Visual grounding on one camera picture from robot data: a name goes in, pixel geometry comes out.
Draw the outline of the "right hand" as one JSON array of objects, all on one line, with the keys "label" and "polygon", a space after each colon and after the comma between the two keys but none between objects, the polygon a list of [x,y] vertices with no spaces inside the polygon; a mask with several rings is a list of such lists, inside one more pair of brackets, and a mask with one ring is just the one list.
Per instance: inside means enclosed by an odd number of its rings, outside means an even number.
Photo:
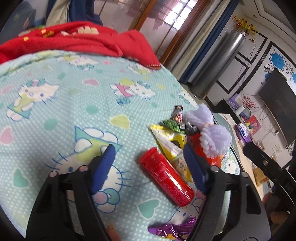
[{"label": "right hand", "polygon": [[270,225],[281,227],[290,215],[285,204],[283,204],[281,199],[272,191],[264,196],[262,204],[264,205]]}]

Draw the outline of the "left hand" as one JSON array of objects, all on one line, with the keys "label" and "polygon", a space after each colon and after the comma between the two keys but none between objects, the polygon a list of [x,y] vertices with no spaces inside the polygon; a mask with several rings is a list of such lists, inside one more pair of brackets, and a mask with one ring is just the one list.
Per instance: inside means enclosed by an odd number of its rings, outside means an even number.
[{"label": "left hand", "polygon": [[119,233],[117,232],[117,230],[115,228],[115,224],[113,222],[111,222],[107,226],[106,231],[107,231],[107,233],[110,236],[112,241],[121,241],[121,237],[120,237]]}]

